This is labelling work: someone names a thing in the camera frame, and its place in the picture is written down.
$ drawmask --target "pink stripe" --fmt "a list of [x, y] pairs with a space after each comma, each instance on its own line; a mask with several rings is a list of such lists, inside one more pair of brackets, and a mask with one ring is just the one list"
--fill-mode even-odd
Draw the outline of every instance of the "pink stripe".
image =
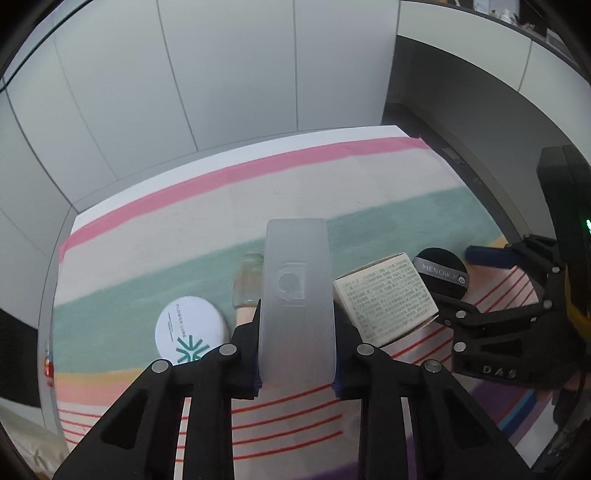
[[313, 165], [333, 160], [340, 160], [351, 155], [374, 155], [394, 153], [413, 148], [429, 150], [428, 145], [420, 138], [377, 138], [374, 140], [358, 140], [341, 142], [321, 147], [305, 148], [292, 152], [259, 158], [231, 167], [221, 168], [200, 177], [185, 180], [176, 185], [151, 193], [140, 199], [123, 205], [100, 218], [93, 220], [70, 235], [60, 247], [60, 262], [66, 251], [81, 245], [93, 238], [108, 232], [119, 225], [140, 215], [160, 210], [173, 203], [212, 192], [219, 188], [254, 179], [269, 173], [289, 170], [294, 167]]

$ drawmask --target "green logo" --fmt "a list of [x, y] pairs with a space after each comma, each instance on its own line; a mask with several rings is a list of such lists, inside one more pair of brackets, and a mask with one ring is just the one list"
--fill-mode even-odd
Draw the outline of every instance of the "green logo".
[[177, 348], [178, 353], [182, 353], [183, 356], [177, 360], [178, 364], [182, 364], [183, 362], [190, 362], [191, 360], [201, 360], [201, 354], [206, 352], [209, 349], [209, 345], [203, 345], [203, 340], [199, 339], [199, 341], [193, 345], [193, 335], [189, 335], [189, 344], [187, 345], [183, 342], [180, 337], [177, 338], [177, 341], [183, 347]]

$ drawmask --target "screw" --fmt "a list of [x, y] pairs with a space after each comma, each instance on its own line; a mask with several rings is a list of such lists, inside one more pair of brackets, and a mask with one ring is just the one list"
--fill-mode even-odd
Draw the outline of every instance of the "screw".
[[363, 356], [372, 355], [374, 352], [374, 347], [368, 343], [362, 343], [361, 345], [357, 346], [357, 353]]
[[168, 362], [166, 360], [156, 360], [152, 364], [152, 372], [155, 374], [161, 374], [162, 372], [166, 372], [168, 370]]
[[232, 343], [225, 343], [220, 347], [220, 353], [225, 356], [234, 355], [238, 348]]
[[427, 360], [423, 363], [423, 366], [428, 372], [436, 374], [441, 370], [441, 364], [437, 360]]

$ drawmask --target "black device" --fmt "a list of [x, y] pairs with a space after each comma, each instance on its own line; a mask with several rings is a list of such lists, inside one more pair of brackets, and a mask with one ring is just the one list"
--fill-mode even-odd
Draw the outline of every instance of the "black device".
[[470, 285], [470, 275], [457, 255], [444, 248], [426, 248], [413, 260], [429, 292], [461, 300]]
[[591, 299], [591, 167], [572, 145], [542, 151], [538, 177], [557, 239], [528, 235], [505, 248], [469, 247], [466, 260], [520, 267], [543, 290], [536, 304], [481, 313], [431, 289], [438, 322], [454, 330], [454, 371], [525, 388], [561, 388], [586, 366]]

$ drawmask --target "green stripe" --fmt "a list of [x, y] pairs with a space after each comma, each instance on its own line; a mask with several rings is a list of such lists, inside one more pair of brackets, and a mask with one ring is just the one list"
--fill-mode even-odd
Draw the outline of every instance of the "green stripe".
[[[335, 277], [400, 252], [412, 258], [428, 247], [462, 256], [468, 245], [487, 245], [501, 235], [465, 187], [344, 215], [329, 220], [328, 229]], [[232, 325], [236, 268], [246, 250], [263, 247], [262, 238], [235, 245], [56, 307], [56, 371], [145, 367], [158, 358], [154, 343], [158, 315], [169, 302], [185, 295], [211, 301]]]

